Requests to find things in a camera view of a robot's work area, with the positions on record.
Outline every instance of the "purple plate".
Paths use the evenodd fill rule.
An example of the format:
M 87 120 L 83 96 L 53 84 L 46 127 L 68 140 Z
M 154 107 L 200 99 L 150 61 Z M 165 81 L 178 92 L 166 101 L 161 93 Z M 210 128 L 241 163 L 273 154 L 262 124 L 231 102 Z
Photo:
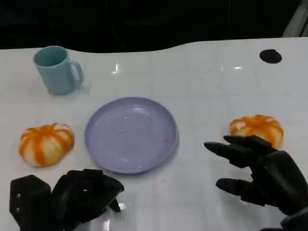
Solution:
M 158 166 L 178 147 L 172 114 L 145 98 L 105 104 L 90 118 L 85 143 L 93 160 L 112 172 L 140 173 Z

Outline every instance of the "black circle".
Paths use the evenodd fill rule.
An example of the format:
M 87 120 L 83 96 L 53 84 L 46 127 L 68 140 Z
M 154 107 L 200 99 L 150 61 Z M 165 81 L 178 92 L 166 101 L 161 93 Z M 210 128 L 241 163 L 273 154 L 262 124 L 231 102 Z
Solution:
M 260 59 L 268 64 L 277 64 L 281 62 L 282 56 L 276 50 L 270 49 L 261 51 Z

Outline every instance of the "table surface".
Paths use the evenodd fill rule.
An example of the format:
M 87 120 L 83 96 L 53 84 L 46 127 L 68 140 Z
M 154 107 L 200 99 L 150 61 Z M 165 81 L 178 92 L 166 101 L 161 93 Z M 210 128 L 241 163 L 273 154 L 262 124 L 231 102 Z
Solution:
M 279 64 L 259 53 L 276 49 Z M 17 231 L 9 213 L 10 181 L 34 174 L 53 187 L 71 169 L 97 168 L 83 142 L 89 117 L 104 103 L 143 96 L 163 104 L 180 132 L 176 155 L 140 176 L 106 174 L 120 180 L 122 213 L 108 212 L 80 228 L 85 231 L 257 231 L 278 227 L 284 215 L 270 206 L 243 203 L 218 190 L 219 178 L 250 180 L 206 151 L 205 141 L 223 141 L 229 123 L 265 114 L 278 119 L 285 149 L 308 176 L 308 38 L 196 42 L 167 50 L 96 54 L 70 51 L 85 73 L 83 88 L 56 97 L 47 93 L 32 57 L 38 49 L 0 51 L 0 229 Z M 28 127 L 67 123 L 75 146 L 59 164 L 32 168 L 18 154 Z

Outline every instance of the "toy pumpkin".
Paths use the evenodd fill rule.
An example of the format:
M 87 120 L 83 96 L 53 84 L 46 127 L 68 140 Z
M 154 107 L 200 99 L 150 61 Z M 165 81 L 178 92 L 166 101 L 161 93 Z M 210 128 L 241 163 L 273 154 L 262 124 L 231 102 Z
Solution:
M 231 135 L 259 136 L 278 149 L 283 139 L 280 123 L 271 116 L 255 115 L 235 119 L 230 124 Z
M 54 123 L 28 128 L 21 136 L 19 154 L 30 165 L 44 167 L 58 162 L 74 145 L 71 128 Z

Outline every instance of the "teal mug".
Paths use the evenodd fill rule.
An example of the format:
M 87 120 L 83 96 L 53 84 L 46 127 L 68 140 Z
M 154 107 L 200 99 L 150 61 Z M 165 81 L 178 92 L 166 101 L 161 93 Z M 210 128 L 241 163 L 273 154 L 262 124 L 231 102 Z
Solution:
M 70 60 L 67 50 L 63 47 L 45 47 L 34 55 L 33 62 L 51 94 L 66 95 L 83 82 L 80 64 Z M 79 80 L 75 80 L 71 65 L 76 67 Z

